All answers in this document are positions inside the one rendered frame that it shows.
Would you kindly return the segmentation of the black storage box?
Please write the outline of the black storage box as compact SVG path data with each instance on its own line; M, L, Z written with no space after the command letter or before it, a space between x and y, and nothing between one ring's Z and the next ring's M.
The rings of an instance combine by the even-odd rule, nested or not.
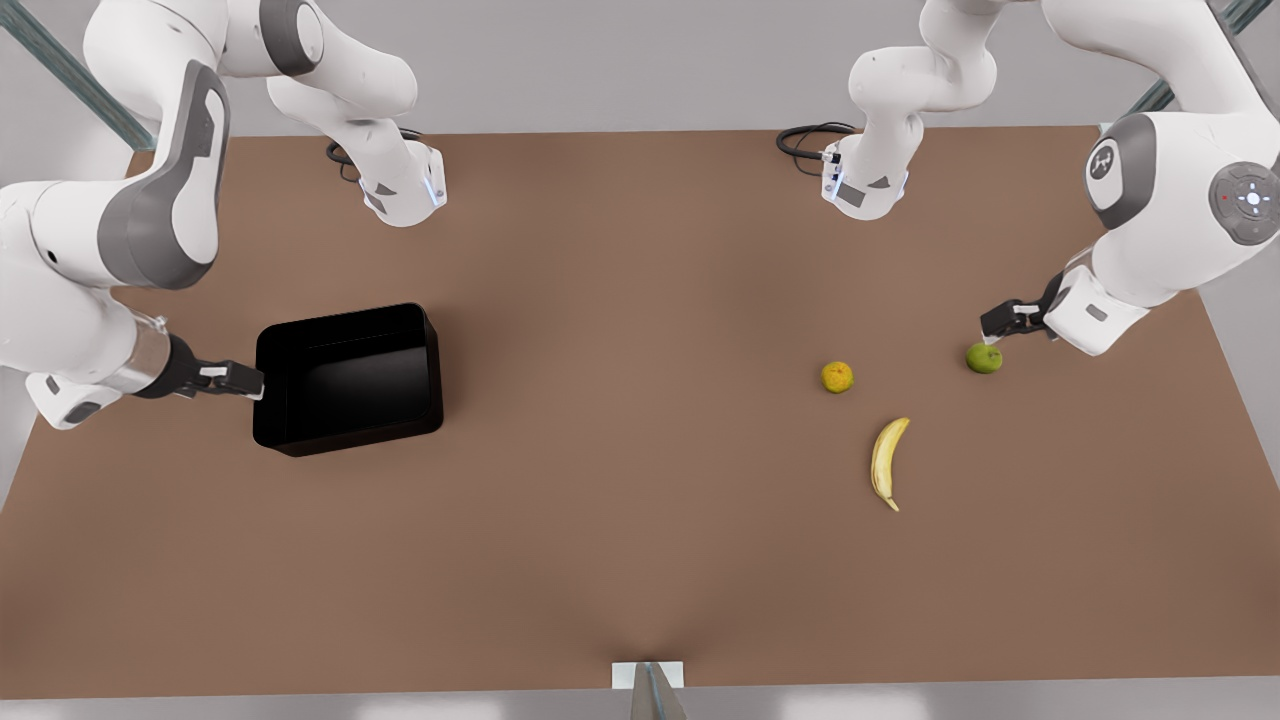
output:
M291 457L425 436L444 421L438 334L417 304L270 325L252 436Z

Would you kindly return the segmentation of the yellow banana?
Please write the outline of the yellow banana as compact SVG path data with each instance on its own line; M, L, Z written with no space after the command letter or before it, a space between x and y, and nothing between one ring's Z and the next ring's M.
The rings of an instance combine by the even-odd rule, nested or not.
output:
M910 419L905 416L886 424L877 436L870 454L870 486L876 496L895 512L899 512L900 507L893 500L893 456L909 425Z

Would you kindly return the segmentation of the silver frame post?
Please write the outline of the silver frame post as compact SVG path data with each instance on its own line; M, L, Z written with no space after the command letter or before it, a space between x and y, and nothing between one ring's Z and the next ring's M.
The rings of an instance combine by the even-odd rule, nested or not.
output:
M676 694L685 688L682 661L614 662L612 688L631 691L628 720L689 720Z
M0 28L69 90L136 152L152 151L155 137L137 122L19 0L0 0Z
M1280 101L1270 97L1260 73L1236 36L1280 0L1229 0L1220 12L1212 0L1188 0L1189 29L1178 29L1157 46L1149 65L1160 81L1129 110L1166 110L1172 101L1183 111L1240 114L1280 119Z

